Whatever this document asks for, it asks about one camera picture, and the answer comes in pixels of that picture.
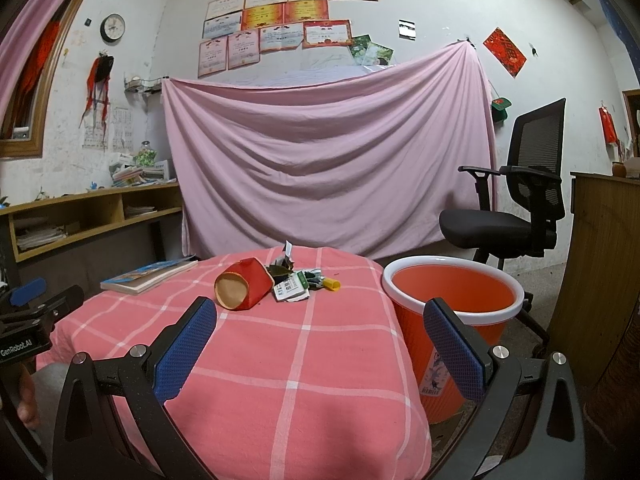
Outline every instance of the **black mesh chair back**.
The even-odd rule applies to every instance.
[[[560,176],[565,103],[566,99],[560,99],[516,119],[507,161],[509,166],[525,166]],[[515,175],[507,176],[507,186],[513,201],[531,212],[529,188]],[[552,184],[546,190],[543,214],[552,221],[564,218],[560,183]]]

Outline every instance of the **white bucket rim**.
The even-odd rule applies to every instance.
[[[456,311],[456,315],[466,325],[484,326],[502,323],[516,317],[522,308],[522,303],[524,302],[524,289],[522,288],[522,285],[520,285],[520,283],[518,283],[512,276],[508,275],[503,270],[496,269],[495,267],[450,256],[410,256],[408,258],[401,258],[391,262],[385,267],[382,275],[382,287],[393,301],[405,308],[413,310],[416,314],[420,314],[420,316],[424,311],[424,303],[412,298],[408,294],[405,294],[394,285],[392,280],[393,276],[399,270],[424,265],[463,267],[465,269],[475,270],[476,272],[491,276],[509,287],[515,297],[515,300],[507,308],[496,310],[494,312]]]

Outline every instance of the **table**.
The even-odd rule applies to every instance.
[[[628,330],[640,294],[640,181],[572,173],[569,256],[549,325],[551,351],[593,386]]]

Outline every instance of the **person's hand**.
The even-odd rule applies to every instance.
[[[22,369],[18,390],[20,393],[20,404],[18,404],[18,417],[29,430],[35,430],[40,425],[40,415],[36,403],[36,385],[29,375],[27,368],[20,365]],[[2,409],[2,399],[0,399],[0,410]]]

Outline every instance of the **wall clock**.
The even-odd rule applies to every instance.
[[[124,36],[124,18],[119,14],[107,16],[100,24],[100,35],[107,43],[114,43]]]

